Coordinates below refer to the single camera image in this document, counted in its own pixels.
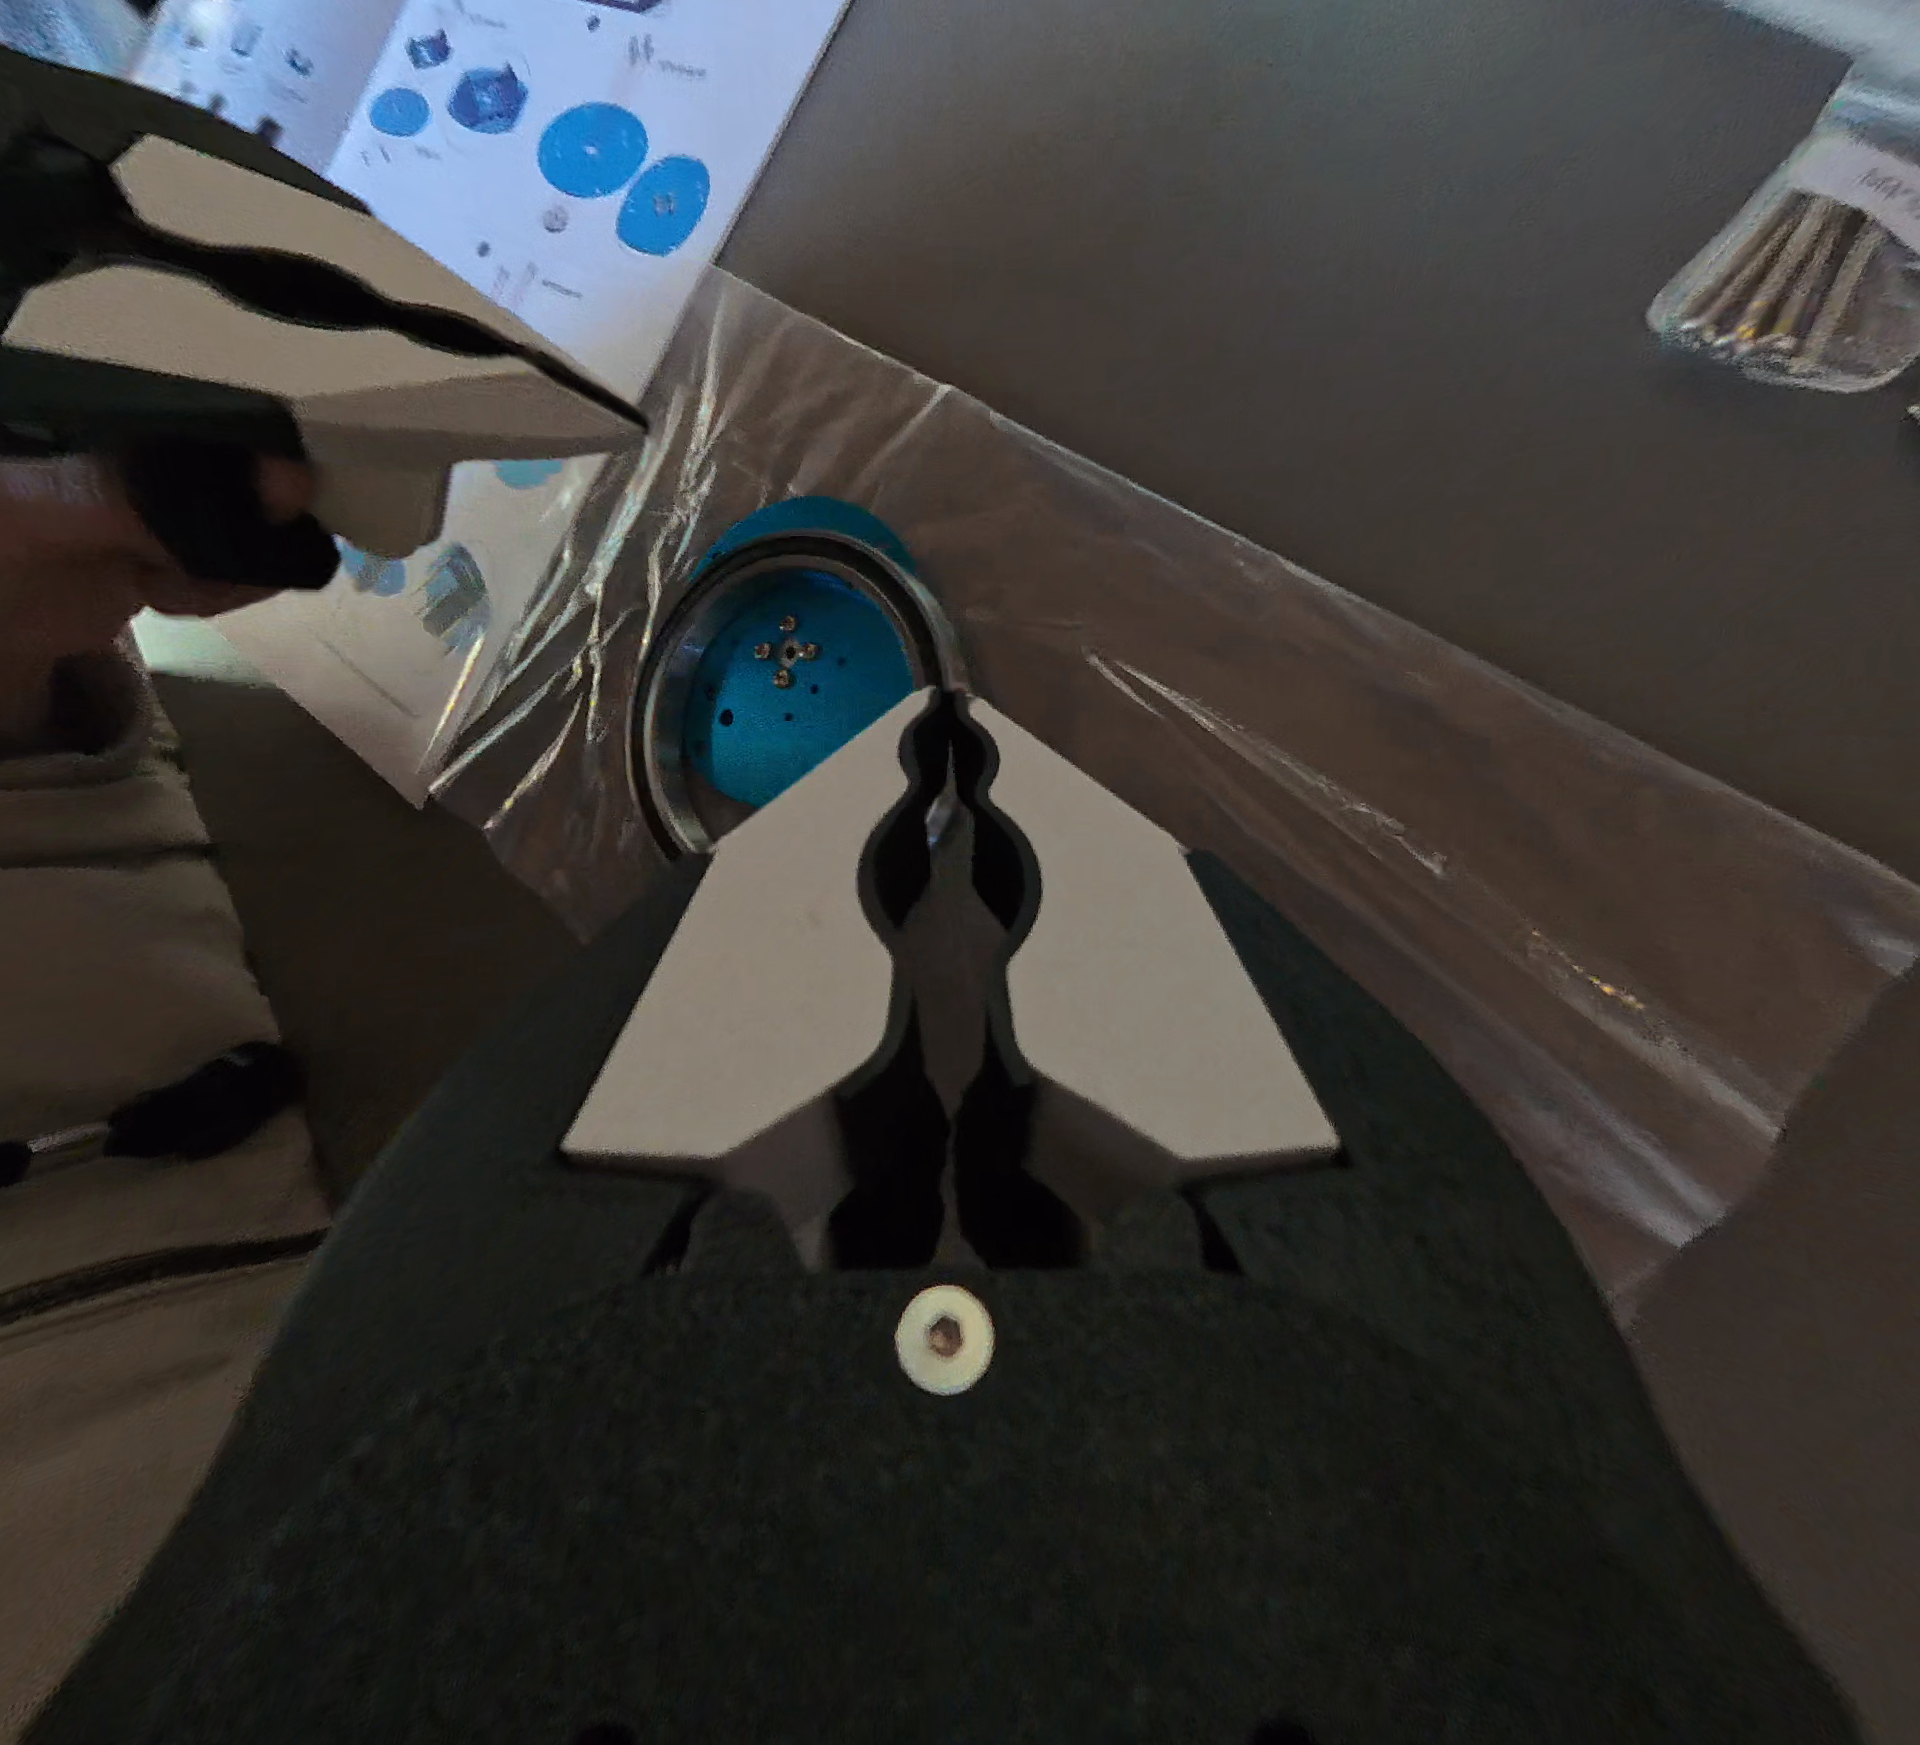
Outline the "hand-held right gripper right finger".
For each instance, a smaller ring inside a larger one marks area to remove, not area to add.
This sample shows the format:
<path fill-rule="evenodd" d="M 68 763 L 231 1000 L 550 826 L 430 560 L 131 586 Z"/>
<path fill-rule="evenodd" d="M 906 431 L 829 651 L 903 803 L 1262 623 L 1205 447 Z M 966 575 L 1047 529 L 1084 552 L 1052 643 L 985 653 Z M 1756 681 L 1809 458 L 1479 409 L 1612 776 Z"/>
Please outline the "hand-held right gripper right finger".
<path fill-rule="evenodd" d="M 957 753 L 1018 863 L 993 1028 L 1031 1093 L 1025 1170 L 1138 1198 L 1338 1156 L 1189 849 L 988 703 L 959 695 Z"/>

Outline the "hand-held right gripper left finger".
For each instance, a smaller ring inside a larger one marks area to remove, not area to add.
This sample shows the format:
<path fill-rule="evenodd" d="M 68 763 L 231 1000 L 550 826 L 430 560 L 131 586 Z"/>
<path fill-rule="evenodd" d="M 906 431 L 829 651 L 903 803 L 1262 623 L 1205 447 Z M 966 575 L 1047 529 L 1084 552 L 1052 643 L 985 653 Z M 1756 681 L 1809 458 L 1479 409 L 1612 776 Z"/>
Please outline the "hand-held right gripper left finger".
<path fill-rule="evenodd" d="M 755 1195 L 811 1262 L 923 1262 L 949 1121 L 905 914 L 946 776 L 923 688 L 722 836 L 563 1135 L 568 1165 Z"/>

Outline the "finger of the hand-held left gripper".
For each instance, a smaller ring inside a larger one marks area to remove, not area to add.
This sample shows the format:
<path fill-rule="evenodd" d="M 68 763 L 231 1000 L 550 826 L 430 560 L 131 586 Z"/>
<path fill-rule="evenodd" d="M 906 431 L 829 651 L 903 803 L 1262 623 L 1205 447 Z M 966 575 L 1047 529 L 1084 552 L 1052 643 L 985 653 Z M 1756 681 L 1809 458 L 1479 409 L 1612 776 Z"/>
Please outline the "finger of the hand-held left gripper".
<path fill-rule="evenodd" d="M 261 319 L 295 396 L 515 391 L 532 414 L 635 414 L 521 320 L 338 196 L 143 137 L 110 177 L 165 263 Z"/>
<path fill-rule="evenodd" d="M 328 534 L 391 560 L 445 529 L 452 475 L 637 440 L 637 409 L 538 348 L 427 311 L 359 326 L 278 319 L 208 276 L 94 263 L 5 323 L 5 454 L 176 440 L 299 458 Z"/>

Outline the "blue round disc plate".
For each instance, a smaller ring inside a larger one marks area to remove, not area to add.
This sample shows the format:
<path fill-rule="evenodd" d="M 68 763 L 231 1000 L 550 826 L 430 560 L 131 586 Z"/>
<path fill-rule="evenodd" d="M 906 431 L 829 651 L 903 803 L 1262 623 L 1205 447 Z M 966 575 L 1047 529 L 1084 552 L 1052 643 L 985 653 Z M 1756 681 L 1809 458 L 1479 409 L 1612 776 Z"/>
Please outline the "blue round disc plate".
<path fill-rule="evenodd" d="M 845 574 L 778 554 L 707 625 L 684 750 L 719 797 L 760 809 L 915 691 L 908 639 Z"/>

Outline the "clear plastic bag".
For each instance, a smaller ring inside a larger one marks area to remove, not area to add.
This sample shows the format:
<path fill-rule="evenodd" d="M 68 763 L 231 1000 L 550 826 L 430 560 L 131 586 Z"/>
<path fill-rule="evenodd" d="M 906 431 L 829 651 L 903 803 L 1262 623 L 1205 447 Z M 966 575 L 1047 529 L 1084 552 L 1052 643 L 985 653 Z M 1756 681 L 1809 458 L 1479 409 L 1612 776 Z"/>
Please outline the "clear plastic bag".
<path fill-rule="evenodd" d="M 876 515 L 985 703 L 1226 863 L 1467 1087 L 1629 1328 L 1915 966 L 1915 885 L 711 270 L 435 794 L 589 938 L 662 867 L 629 717 L 696 562 Z"/>

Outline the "grey desk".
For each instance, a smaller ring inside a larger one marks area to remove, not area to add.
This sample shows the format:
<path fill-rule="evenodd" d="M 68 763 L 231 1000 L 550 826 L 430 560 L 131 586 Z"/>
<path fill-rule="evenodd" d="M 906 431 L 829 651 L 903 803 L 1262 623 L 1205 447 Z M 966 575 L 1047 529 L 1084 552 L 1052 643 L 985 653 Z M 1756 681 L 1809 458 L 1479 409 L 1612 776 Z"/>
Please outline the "grey desk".
<path fill-rule="evenodd" d="M 1915 883 L 1915 434 L 1642 323 L 1838 77 L 1708 0 L 857 0 L 724 263 Z M 571 948 L 218 636 L 146 643 L 338 1196 Z M 1636 1333 L 1915 1742 L 1915 974 Z"/>

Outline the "person's left hand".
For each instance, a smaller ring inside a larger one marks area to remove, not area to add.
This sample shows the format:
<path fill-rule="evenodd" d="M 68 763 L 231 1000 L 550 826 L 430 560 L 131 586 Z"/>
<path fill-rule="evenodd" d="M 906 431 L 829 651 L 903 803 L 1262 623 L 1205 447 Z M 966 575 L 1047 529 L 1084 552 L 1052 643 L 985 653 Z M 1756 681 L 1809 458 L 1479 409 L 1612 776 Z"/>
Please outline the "person's left hand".
<path fill-rule="evenodd" d="M 97 651 L 140 611 L 192 615 L 201 600 L 109 465 L 1 461 L 5 643 L 49 658 Z"/>

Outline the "open assembly manual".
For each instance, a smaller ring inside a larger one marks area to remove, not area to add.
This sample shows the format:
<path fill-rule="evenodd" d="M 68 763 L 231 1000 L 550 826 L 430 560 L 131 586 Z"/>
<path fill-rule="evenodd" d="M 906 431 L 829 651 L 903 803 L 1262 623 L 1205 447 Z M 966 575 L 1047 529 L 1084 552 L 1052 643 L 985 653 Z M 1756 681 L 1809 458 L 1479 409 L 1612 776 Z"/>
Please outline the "open assembly manual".
<path fill-rule="evenodd" d="M 330 177 L 637 403 L 852 0 L 161 0 L 124 79 Z M 421 804 L 611 453 L 496 425 L 441 534 L 220 630 Z"/>

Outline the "clear bag of long screws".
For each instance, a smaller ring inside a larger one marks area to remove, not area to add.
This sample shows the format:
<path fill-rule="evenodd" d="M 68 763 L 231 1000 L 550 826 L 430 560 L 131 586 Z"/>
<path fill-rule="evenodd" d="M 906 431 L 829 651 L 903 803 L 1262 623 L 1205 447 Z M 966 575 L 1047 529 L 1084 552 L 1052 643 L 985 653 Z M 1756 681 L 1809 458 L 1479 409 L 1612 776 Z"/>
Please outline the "clear bag of long screws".
<path fill-rule="evenodd" d="M 1917 362 L 1917 83 L 1853 69 L 1808 137 L 1650 299 L 1666 351 L 1829 394 Z"/>

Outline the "black-handled tool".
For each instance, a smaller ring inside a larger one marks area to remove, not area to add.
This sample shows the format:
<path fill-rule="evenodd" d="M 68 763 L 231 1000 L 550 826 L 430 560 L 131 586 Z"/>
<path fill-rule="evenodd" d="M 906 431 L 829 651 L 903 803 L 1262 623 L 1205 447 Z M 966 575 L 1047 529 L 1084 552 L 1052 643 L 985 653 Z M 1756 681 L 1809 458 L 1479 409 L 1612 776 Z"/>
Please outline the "black-handled tool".
<path fill-rule="evenodd" d="M 227 1154 L 303 1102 L 305 1070 L 280 1043 L 235 1046 L 172 1085 L 149 1090 L 103 1119 L 5 1138 L 1 1186 L 97 1160 L 204 1163 Z"/>

